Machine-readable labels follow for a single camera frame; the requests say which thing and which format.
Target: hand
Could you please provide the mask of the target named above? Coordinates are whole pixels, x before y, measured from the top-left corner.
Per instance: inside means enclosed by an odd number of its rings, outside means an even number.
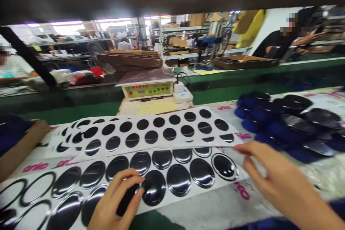
[[[306,177],[270,146],[250,142],[234,147],[245,155],[243,168],[263,196],[302,230],[345,229],[345,223],[331,210]],[[250,156],[266,169],[261,176]]]
[[[144,180],[145,178],[139,177],[139,173],[133,168],[118,172],[98,202],[87,229],[128,230],[138,211],[143,188],[140,188],[133,196],[122,218],[116,215],[116,211],[126,191]]]

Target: control box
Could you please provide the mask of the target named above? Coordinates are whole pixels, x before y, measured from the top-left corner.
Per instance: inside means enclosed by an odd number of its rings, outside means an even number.
[[[170,96],[173,94],[174,82],[147,83],[122,86],[125,97],[129,100]]]

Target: black glossy disc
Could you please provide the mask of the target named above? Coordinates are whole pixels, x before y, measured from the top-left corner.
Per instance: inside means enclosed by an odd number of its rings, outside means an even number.
[[[193,152],[190,148],[175,149],[172,151],[172,155],[179,163],[186,164],[192,160]]]
[[[215,183],[215,173],[205,160],[196,158],[190,163],[190,176],[201,188],[208,189]]]
[[[92,138],[94,135],[96,135],[98,131],[98,127],[91,127],[87,131],[84,132],[84,138]]]
[[[139,135],[137,133],[132,133],[126,138],[126,146],[129,148],[135,147],[139,143]]]
[[[91,194],[86,198],[83,208],[82,208],[82,223],[85,227],[87,227],[91,221],[93,212],[103,197],[105,191],[107,190],[106,185],[98,186],[95,190],[91,192]]]
[[[153,120],[153,125],[157,128],[163,127],[165,124],[165,120],[161,117],[155,118]]]
[[[145,141],[148,144],[154,144],[158,140],[158,134],[156,131],[151,130],[145,134]]]
[[[151,156],[148,152],[138,152],[130,160],[130,168],[136,169],[140,176],[143,176],[149,170],[151,165]]]
[[[214,137],[209,137],[209,138],[203,138],[206,143],[211,143],[215,138]]]
[[[107,149],[107,151],[109,151],[109,152],[112,152],[119,147],[120,142],[121,142],[121,140],[119,137],[117,137],[117,136],[111,137],[111,138],[109,138],[109,140],[105,144],[105,149]]]
[[[221,120],[221,119],[216,119],[215,125],[218,129],[222,131],[227,131],[229,129],[228,124],[224,120]]]
[[[168,170],[166,183],[172,194],[183,197],[189,192],[192,181],[188,170],[183,165],[175,164]]]
[[[82,201],[81,192],[67,196],[50,215],[47,230],[70,229],[82,209]]]
[[[80,178],[80,186],[84,189],[90,189],[96,186],[105,173],[105,164],[102,161],[96,161],[90,164],[83,172]]]
[[[168,168],[172,159],[170,150],[154,151],[152,154],[152,163],[160,170]]]
[[[78,132],[77,134],[74,135],[74,137],[72,138],[72,143],[74,144],[78,144],[82,141],[82,133]]]
[[[53,198],[60,198],[69,193],[79,182],[82,170],[78,166],[74,166],[66,170],[55,181],[51,189],[51,196]]]
[[[209,119],[211,117],[211,113],[208,110],[202,109],[199,111],[200,116],[202,116],[205,119]]]
[[[104,119],[99,119],[99,120],[96,120],[93,124],[102,123],[102,122],[105,122],[105,120]]]
[[[65,129],[62,131],[61,135],[66,136],[67,129],[68,129],[68,128],[65,128]]]
[[[98,150],[101,148],[101,142],[98,139],[92,140],[85,149],[85,153],[88,156],[93,156],[95,155]]]
[[[197,156],[200,156],[202,158],[209,157],[212,153],[212,148],[210,147],[199,147],[194,148],[194,152]]]
[[[126,121],[126,122],[121,124],[120,131],[122,133],[126,133],[126,132],[130,131],[131,128],[132,128],[132,122]]]
[[[184,125],[181,127],[181,133],[185,137],[192,137],[194,135],[194,129],[189,125]]]
[[[198,124],[198,129],[200,130],[201,133],[204,133],[204,134],[209,134],[212,132],[212,127],[207,122],[200,122]]]
[[[129,168],[129,162],[128,162],[127,157],[125,156],[115,157],[108,164],[108,167],[105,171],[105,178],[107,179],[107,181],[111,182],[115,174],[128,168]]]
[[[177,116],[177,115],[172,115],[172,116],[170,116],[170,118],[169,118],[169,122],[170,122],[171,124],[173,124],[173,125],[177,125],[177,124],[179,124],[179,123],[181,122],[181,119],[180,119],[180,117]]]
[[[79,128],[80,126],[88,125],[90,122],[91,120],[83,120],[78,123],[77,128]]]
[[[148,127],[148,120],[146,119],[142,119],[142,120],[139,120],[138,123],[137,123],[137,128],[139,130],[144,130],[144,129],[147,129]]]
[[[165,195],[166,183],[160,171],[149,171],[142,187],[144,188],[143,201],[146,205],[154,207],[161,203]]]
[[[192,122],[195,121],[197,117],[193,112],[189,111],[184,114],[184,118],[186,119],[186,121]]]
[[[231,143],[234,141],[234,135],[233,134],[225,134],[219,136],[222,140],[224,140],[226,143]]]
[[[114,124],[109,124],[109,125],[106,125],[102,129],[102,134],[103,135],[110,135],[111,133],[113,133],[114,130],[115,130],[115,125]]]
[[[167,128],[163,131],[163,137],[168,140],[174,140],[176,138],[176,131],[175,129],[172,128]]]
[[[125,214],[130,201],[132,200],[133,196],[135,195],[138,189],[139,189],[139,184],[135,184],[126,191],[116,211],[116,214],[118,216],[122,217]]]
[[[214,154],[212,156],[212,166],[216,173],[224,180],[234,181],[238,177],[235,163],[224,154]]]

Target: person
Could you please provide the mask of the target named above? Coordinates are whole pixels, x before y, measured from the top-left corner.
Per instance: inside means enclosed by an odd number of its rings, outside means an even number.
[[[301,230],[345,229],[345,223],[319,196],[298,167],[273,148],[250,142],[237,145],[234,150],[244,155],[243,168],[263,196]],[[251,157],[265,167],[265,178]],[[134,169],[117,173],[98,202],[88,230],[128,230],[137,213],[143,188],[133,196],[122,218],[116,216],[116,211],[127,189],[142,182],[144,178]]]
[[[121,39],[121,42],[118,44],[118,50],[133,50],[134,47],[129,43],[129,40],[126,37]]]
[[[271,32],[257,47],[254,51],[253,56],[264,58],[267,53],[271,50],[273,46],[281,46],[283,44],[284,38],[289,36],[289,33],[292,31],[292,28],[297,26],[298,17],[301,15],[302,12],[308,11],[308,8],[300,10],[295,17],[290,18],[289,27],[282,28],[282,30],[273,31]],[[297,38],[291,46],[301,46],[313,43],[317,40],[323,32],[316,33],[319,27],[316,27],[311,32],[304,32],[305,28],[302,28],[302,32],[306,34],[306,36]]]

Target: yellow fabric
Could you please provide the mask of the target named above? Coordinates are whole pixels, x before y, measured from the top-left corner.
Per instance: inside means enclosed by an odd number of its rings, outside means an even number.
[[[240,36],[240,39],[236,44],[236,48],[250,47],[254,39],[256,38],[257,34],[259,33],[264,20],[265,11],[259,10],[258,13],[255,15],[252,23],[250,24],[247,32]]]

